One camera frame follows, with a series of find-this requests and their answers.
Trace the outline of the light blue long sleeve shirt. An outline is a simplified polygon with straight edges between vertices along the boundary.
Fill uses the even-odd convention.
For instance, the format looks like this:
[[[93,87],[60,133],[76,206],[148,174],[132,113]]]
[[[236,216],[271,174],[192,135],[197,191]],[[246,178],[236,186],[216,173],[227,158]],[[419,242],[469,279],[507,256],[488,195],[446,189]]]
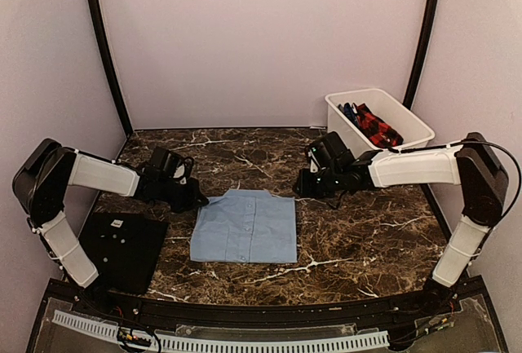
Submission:
[[[296,263],[293,197],[230,189],[198,210],[190,259],[199,263]]]

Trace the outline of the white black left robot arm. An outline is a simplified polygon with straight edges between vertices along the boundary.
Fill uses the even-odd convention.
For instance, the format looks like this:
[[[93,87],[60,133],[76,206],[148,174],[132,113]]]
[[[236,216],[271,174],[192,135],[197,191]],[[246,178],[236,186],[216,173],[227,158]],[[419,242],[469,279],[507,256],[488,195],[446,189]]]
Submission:
[[[138,166],[125,165],[45,138],[17,170],[11,189],[52,261],[86,289],[84,305],[98,317],[107,317],[115,310],[115,300],[95,285],[101,272],[69,222],[69,193],[76,188],[105,192],[162,203],[182,214],[209,203],[192,175],[194,165],[194,158],[162,147],[154,148]]]

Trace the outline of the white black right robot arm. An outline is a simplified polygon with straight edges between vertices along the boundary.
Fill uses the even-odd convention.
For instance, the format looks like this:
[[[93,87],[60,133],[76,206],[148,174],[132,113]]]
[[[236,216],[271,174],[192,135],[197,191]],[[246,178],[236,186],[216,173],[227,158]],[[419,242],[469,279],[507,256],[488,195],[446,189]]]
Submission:
[[[511,212],[521,190],[507,198],[510,178],[499,155],[521,166],[506,148],[489,142],[478,132],[446,144],[420,148],[378,148],[355,156],[336,132],[316,139],[305,148],[307,167],[294,183],[305,198],[325,199],[363,191],[406,185],[430,190],[448,189],[459,195],[462,209],[447,245],[416,298],[424,315],[434,315],[448,301],[448,292],[480,255],[496,226]]]

